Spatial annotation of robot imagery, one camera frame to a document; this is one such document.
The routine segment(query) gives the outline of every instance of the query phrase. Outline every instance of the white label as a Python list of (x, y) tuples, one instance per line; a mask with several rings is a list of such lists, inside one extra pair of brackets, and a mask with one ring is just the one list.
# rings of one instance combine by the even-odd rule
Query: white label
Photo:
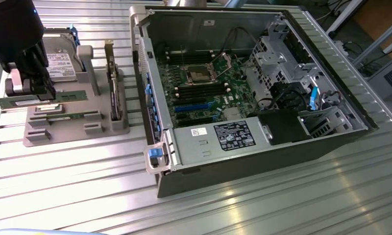
[(71, 117), (58, 117), (58, 118), (50, 118), (48, 121), (62, 121), (62, 120), (70, 120)]
[(215, 25), (215, 21), (205, 21), (203, 22), (203, 26), (214, 26)]
[(70, 55), (67, 53), (47, 54), (48, 57), (48, 72), (51, 77), (76, 76)]
[(32, 100), (24, 100), (24, 101), (16, 101), (15, 102), (15, 104), (18, 106), (31, 105), (31, 104), (42, 104), (42, 103), (50, 103), (50, 100), (32, 99)]
[(198, 128), (198, 129), (192, 129), (192, 136), (202, 136), (209, 134), (207, 132), (207, 128)]

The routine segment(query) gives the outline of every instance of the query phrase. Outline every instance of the sticker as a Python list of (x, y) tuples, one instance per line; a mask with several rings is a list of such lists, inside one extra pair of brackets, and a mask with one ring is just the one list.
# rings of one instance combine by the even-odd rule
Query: sticker
[(48, 121), (62, 121), (62, 120), (70, 120), (71, 117), (56, 117), (56, 118), (50, 118)]
[(68, 77), (76, 76), (76, 71), (74, 70), (70, 55), (67, 53), (62, 54), (47, 54), (48, 57), (48, 72), (50, 77)]
[(257, 145), (246, 121), (217, 125), (214, 128), (225, 151)]
[(215, 21), (213, 20), (203, 22), (203, 26), (214, 26), (214, 25), (215, 25)]
[(202, 136), (209, 134), (207, 132), (207, 128), (198, 128), (198, 129), (192, 129), (192, 136)]
[(31, 105), (31, 104), (42, 104), (42, 103), (50, 103), (50, 100), (32, 99), (32, 100), (24, 100), (24, 101), (16, 101), (15, 102), (15, 104), (18, 106)]

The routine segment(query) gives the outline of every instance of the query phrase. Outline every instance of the metal table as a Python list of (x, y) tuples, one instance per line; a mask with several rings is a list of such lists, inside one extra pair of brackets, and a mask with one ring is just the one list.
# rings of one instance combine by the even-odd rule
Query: metal table
[[(307, 12), (289, 9), (381, 130), (319, 160), (163, 199), (144, 169), (128, 8), (159, 1), (36, 0), (47, 27), (74, 23), (103, 69), (126, 73), (131, 133), (26, 148), (26, 110), (0, 111), (0, 228), (132, 234), (392, 234), (392, 115)], [(275, 9), (278, 6), (246, 5)], [(0, 71), (0, 81), (7, 74)]]

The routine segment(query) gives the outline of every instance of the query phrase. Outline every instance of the robotic arm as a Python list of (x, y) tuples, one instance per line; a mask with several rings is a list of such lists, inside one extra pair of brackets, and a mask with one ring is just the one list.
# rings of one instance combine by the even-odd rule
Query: robotic arm
[(56, 98), (43, 34), (32, 0), (0, 0), (0, 63), (12, 77), (6, 80), (7, 96), (34, 94), (40, 100)]

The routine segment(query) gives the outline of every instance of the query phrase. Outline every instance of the blue pcie slot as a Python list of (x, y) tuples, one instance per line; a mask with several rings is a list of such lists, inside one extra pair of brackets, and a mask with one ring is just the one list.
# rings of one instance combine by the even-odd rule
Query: blue pcie slot
[(178, 106), (175, 107), (175, 112), (188, 112), (188, 111), (195, 111), (195, 110), (209, 110), (211, 109), (211, 103), (206, 104), (196, 104), (196, 105), (190, 105), (190, 106)]

